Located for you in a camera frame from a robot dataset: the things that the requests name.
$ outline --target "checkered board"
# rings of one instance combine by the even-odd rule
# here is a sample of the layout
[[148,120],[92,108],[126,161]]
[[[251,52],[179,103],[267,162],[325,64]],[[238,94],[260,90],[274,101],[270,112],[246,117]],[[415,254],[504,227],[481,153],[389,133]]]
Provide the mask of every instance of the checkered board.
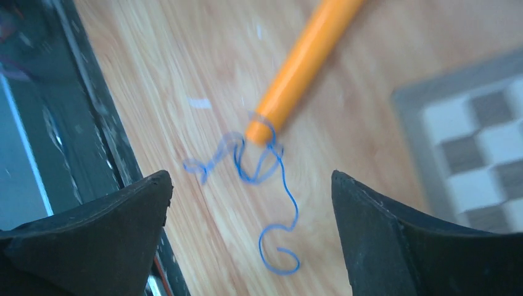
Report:
[[523,231],[523,76],[431,102],[419,116],[459,222]]

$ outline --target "blue yarn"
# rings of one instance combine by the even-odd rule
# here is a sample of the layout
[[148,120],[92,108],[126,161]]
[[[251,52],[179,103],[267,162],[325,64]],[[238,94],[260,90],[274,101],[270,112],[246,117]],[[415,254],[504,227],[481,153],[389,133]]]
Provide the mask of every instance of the blue yarn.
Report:
[[[263,236],[267,232],[274,230],[274,229],[280,229],[280,230],[287,231],[287,232],[293,231],[294,228],[296,227],[296,223],[298,222],[298,217],[299,217],[300,213],[298,211],[298,205],[296,203],[296,200],[290,193],[290,190],[287,187],[287,181],[285,180],[285,166],[283,165],[283,161],[281,159],[283,157],[283,146],[276,143],[276,132],[275,132],[273,126],[268,121],[266,121],[264,118],[261,118],[259,115],[256,115],[254,120],[265,124],[271,130],[272,138],[271,138],[271,141],[269,143],[267,143],[265,150],[261,154],[260,159],[258,161],[258,165],[256,167],[256,170],[254,171],[254,174],[252,176],[249,176],[249,174],[241,167],[242,157],[245,152],[245,142],[246,141],[245,141],[245,138],[243,137],[243,135],[241,135],[238,132],[227,133],[223,136],[223,138],[220,141],[220,144],[218,145],[218,149],[216,150],[216,153],[211,158],[211,160],[209,160],[209,162],[202,163],[196,159],[189,159],[189,160],[185,160],[183,162],[183,167],[189,173],[194,173],[194,174],[200,173],[201,174],[200,181],[202,182],[202,184],[204,184],[207,181],[207,178],[208,178],[210,172],[214,169],[214,167],[221,160],[223,160],[227,155],[229,155],[232,152],[234,165],[236,166],[236,170],[238,171],[238,175],[239,175],[240,179],[243,180],[243,182],[245,182],[245,183],[253,184],[253,185],[258,185],[258,184],[264,182],[270,176],[272,176],[274,174],[274,172],[276,172],[278,167],[281,168],[283,188],[285,189],[285,191],[287,192],[287,195],[289,195],[290,200],[294,204],[294,210],[295,210],[294,219],[292,220],[292,223],[290,226],[285,226],[283,224],[271,224],[271,225],[267,226],[265,229],[263,229],[263,231],[260,233],[260,238],[258,239],[258,251],[260,252],[261,260],[262,260],[263,264],[265,265],[265,267],[267,267],[267,269],[269,269],[273,273],[278,274],[280,276],[287,276],[287,275],[295,273],[300,268],[300,260],[298,259],[298,256],[296,256],[296,254],[289,249],[281,248],[281,247],[276,248],[276,250],[278,252],[283,252],[283,253],[286,253],[286,254],[289,254],[290,256],[292,256],[292,258],[294,258],[294,260],[296,260],[296,267],[294,269],[289,269],[289,270],[275,268],[274,266],[270,265],[267,262],[267,259],[265,258],[264,254],[263,254],[262,240],[263,240]],[[263,161],[265,160],[265,158],[267,158],[267,156],[269,156],[269,154],[274,155],[274,157],[276,157],[276,161],[275,161],[274,165],[271,166],[271,168],[267,172],[260,175]]]

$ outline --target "orange marker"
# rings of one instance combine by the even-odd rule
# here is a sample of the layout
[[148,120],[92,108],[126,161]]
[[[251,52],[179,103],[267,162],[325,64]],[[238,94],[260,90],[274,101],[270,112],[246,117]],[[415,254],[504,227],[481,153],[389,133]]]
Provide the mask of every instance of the orange marker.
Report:
[[[323,0],[315,10],[256,109],[256,113],[266,118],[276,132],[281,129],[363,2]],[[263,123],[252,121],[245,136],[252,142],[264,144],[271,139],[271,131]]]

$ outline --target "wooden tabletop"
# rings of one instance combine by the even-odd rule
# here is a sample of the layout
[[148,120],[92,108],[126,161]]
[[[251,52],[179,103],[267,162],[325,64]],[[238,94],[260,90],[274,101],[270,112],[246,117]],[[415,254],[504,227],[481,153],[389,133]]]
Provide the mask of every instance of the wooden tabletop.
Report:
[[[390,105],[399,86],[523,43],[523,2],[369,0],[280,134],[300,207],[292,233],[280,174],[244,184],[226,158],[202,185],[182,161],[207,161],[222,134],[243,132],[319,0],[77,0],[144,175],[171,173],[166,232],[192,295],[351,295],[331,202],[344,171],[428,212]],[[260,149],[248,147],[252,169]]]

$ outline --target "white square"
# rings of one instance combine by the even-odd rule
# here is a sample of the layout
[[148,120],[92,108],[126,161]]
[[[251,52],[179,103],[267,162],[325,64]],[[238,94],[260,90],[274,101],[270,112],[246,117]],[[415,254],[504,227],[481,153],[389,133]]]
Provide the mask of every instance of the white square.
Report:
[[468,99],[468,96],[454,97],[423,110],[425,129],[433,144],[467,136],[476,130],[476,119],[472,116]]
[[523,117],[523,78],[512,82],[506,90],[506,95],[515,116]]
[[511,229],[523,232],[523,199],[510,200],[503,208]]
[[497,179],[488,169],[468,171],[447,179],[455,214],[498,205],[504,201]]
[[489,164],[501,164],[523,158],[523,135],[515,121],[487,128],[477,138]]

